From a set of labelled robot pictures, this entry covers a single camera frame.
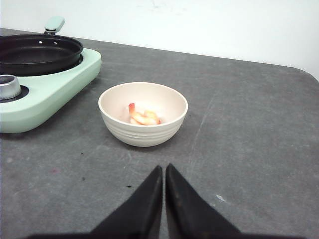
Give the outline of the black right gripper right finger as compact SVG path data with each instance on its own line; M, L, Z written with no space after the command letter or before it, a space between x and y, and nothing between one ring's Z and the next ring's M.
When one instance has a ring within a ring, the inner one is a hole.
M165 203L171 239L214 239L241 234L199 196L171 163L165 170Z

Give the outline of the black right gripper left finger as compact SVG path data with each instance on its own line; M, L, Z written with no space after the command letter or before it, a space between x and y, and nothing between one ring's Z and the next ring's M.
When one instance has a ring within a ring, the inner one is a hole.
M98 239L158 239L162 181L162 168L156 166L135 192L92 230L92 235Z

